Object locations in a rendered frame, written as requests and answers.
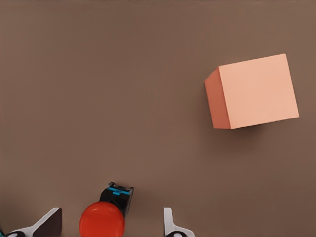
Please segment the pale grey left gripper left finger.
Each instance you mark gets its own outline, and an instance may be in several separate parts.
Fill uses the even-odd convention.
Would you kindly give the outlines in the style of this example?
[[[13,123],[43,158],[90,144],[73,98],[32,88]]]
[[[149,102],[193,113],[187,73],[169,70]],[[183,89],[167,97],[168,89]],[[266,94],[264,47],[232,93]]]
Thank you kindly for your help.
[[[62,208],[55,207],[31,226],[13,230],[4,237],[61,237]]]

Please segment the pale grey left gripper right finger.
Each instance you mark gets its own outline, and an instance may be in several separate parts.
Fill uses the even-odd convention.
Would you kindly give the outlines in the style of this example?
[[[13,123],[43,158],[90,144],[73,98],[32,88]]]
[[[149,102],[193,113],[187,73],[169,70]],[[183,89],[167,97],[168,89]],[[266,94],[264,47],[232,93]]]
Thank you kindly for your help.
[[[164,237],[195,237],[193,231],[174,224],[172,209],[170,207],[163,209],[163,216]]]

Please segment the red push button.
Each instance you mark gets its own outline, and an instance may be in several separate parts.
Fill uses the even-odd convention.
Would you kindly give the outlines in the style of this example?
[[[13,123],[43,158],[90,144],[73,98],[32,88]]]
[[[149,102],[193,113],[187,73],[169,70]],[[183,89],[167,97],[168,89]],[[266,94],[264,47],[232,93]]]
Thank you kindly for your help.
[[[80,237],[123,237],[134,187],[110,182],[79,219]]]

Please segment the pink storage box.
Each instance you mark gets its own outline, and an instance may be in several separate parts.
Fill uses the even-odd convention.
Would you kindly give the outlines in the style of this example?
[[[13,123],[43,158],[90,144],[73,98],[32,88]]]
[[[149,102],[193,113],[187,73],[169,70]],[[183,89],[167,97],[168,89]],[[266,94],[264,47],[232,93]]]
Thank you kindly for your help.
[[[205,80],[215,129],[299,117],[285,53],[218,66]]]

